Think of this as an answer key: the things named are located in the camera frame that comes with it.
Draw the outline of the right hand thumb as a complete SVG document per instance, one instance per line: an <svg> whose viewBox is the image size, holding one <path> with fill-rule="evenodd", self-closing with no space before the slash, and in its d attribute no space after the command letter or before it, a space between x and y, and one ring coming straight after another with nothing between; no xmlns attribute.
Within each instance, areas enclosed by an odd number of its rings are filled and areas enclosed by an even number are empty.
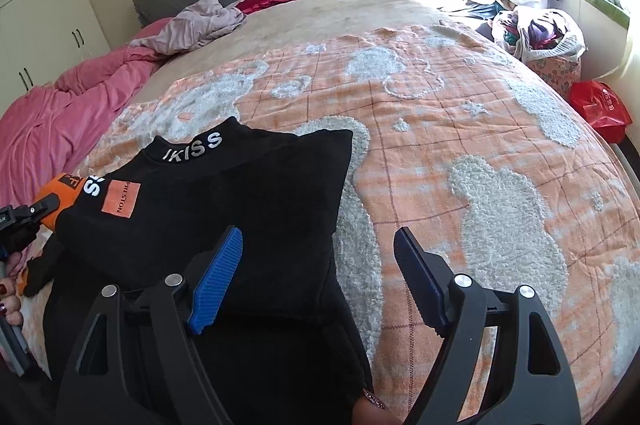
<svg viewBox="0 0 640 425"><path fill-rule="evenodd" d="M386 405L364 389L352 408L352 425L400 425L401 420Z"/></svg>

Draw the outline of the left hand red nails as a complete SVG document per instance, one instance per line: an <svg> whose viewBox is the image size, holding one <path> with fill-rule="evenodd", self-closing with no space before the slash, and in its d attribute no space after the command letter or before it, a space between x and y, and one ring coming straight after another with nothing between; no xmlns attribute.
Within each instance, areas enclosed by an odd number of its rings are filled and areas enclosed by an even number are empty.
<svg viewBox="0 0 640 425"><path fill-rule="evenodd" d="M3 319L12 327L23 326L23 315L21 314L21 299L16 295L16 272L21 264L22 254L14 253L6 262L6 273L1 278L0 312Z"/></svg>

